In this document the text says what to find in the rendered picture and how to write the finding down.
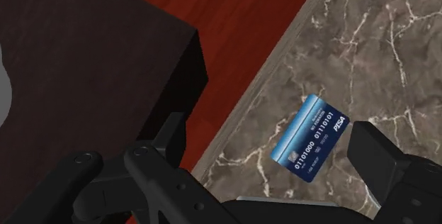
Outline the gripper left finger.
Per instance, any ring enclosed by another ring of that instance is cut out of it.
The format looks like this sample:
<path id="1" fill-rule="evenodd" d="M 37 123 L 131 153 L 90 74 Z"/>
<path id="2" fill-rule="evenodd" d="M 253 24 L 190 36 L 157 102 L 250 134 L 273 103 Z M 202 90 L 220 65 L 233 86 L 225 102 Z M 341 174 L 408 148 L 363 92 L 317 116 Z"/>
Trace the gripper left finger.
<path id="1" fill-rule="evenodd" d="M 167 147 L 185 142 L 186 121 L 171 113 L 153 140 L 103 161 L 93 151 L 59 161 L 6 224 L 239 224 L 188 171 L 169 164 Z"/>

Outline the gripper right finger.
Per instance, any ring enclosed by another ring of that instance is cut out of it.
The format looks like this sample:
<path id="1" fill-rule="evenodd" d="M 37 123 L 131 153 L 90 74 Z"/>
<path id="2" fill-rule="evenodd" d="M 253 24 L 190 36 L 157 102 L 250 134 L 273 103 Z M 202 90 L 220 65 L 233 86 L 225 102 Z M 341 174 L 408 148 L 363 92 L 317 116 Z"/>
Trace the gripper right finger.
<path id="1" fill-rule="evenodd" d="M 373 224 L 442 224 L 442 166 L 403 153 L 372 123 L 353 123 L 347 157 L 380 209 Z"/>

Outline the blue bank card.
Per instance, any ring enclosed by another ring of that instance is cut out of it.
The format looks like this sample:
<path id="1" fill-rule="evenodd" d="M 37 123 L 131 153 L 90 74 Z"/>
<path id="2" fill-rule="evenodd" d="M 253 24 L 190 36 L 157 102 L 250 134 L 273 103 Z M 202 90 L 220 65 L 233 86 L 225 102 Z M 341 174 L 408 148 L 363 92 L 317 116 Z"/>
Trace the blue bank card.
<path id="1" fill-rule="evenodd" d="M 349 117 L 310 94 L 271 153 L 271 159 L 311 182 L 350 123 Z"/>

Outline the dark robot stand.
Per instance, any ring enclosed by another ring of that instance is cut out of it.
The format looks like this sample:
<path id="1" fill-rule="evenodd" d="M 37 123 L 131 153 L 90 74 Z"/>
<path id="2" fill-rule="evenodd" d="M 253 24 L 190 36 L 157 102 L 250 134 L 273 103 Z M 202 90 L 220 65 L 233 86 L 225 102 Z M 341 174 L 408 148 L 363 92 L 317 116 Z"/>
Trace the dark robot stand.
<path id="1" fill-rule="evenodd" d="M 198 31 L 144 0 L 0 0 L 0 47 L 0 223 L 63 157 L 153 138 L 208 81 Z"/>

